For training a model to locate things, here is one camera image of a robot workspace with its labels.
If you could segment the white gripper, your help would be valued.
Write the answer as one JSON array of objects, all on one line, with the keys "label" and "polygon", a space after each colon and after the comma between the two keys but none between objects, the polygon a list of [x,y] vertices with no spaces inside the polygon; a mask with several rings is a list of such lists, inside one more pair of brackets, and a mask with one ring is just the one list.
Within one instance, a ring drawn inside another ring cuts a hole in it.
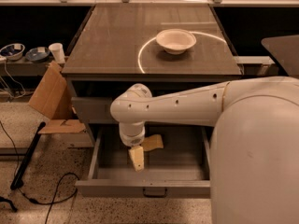
[{"label": "white gripper", "polygon": [[145,125],[143,122],[119,124],[121,141],[129,149],[129,157],[134,169],[139,172],[144,169],[144,149],[140,144],[145,138]]}]

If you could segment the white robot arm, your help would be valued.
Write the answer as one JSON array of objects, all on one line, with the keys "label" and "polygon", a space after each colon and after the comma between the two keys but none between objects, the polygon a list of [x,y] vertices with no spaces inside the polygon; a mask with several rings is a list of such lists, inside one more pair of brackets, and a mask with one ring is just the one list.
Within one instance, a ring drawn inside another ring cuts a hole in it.
[{"label": "white robot arm", "polygon": [[226,81],[154,97],[136,84],[110,107],[122,142],[148,121],[210,126],[213,224],[299,224],[299,82]]}]

